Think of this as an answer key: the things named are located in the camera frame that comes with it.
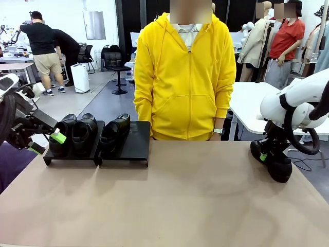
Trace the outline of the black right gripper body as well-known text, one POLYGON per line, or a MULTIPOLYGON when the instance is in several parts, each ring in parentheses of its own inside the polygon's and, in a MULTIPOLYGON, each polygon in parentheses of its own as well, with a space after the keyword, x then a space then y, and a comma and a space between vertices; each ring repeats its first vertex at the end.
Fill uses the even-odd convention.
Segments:
POLYGON ((265 126, 266 138, 263 142, 263 150, 266 154, 277 154, 286 150, 290 143, 287 140, 285 130, 268 121, 265 126))

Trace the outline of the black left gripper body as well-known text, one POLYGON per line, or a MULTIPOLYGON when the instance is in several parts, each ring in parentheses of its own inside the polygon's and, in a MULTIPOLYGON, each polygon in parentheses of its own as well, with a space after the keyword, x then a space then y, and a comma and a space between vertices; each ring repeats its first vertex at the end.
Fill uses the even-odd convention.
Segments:
POLYGON ((6 142, 16 149, 27 149, 29 142, 33 142, 31 136, 37 130, 37 125, 33 123, 33 116, 12 118, 6 121, 6 142))

